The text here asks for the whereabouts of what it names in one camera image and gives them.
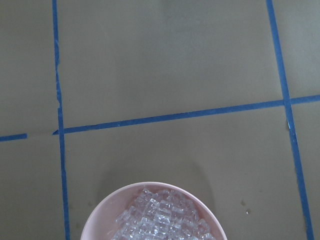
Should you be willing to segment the clear ice cubes pile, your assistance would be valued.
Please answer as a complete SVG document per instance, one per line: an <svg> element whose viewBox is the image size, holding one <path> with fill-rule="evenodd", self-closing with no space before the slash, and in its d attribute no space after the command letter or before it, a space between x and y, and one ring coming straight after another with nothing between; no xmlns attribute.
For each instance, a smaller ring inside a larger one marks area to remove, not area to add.
<svg viewBox="0 0 320 240"><path fill-rule="evenodd" d="M173 189L144 188L115 220L113 240L214 240L195 204Z"/></svg>

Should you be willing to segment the pink ribbed bowl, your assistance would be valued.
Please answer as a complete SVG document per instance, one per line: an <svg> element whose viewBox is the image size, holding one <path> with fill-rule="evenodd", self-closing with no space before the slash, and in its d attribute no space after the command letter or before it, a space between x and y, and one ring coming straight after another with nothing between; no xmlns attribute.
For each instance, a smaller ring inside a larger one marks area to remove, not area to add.
<svg viewBox="0 0 320 240"><path fill-rule="evenodd" d="M116 217L134 203L139 193L147 188L152 192L159 190L176 190L191 200L199 212L199 216L207 221L211 234L217 240L226 240L227 236L218 219L211 210L196 196L188 191L162 182L138 182L121 187L105 197L88 217L81 234L82 240L110 240L118 228Z"/></svg>

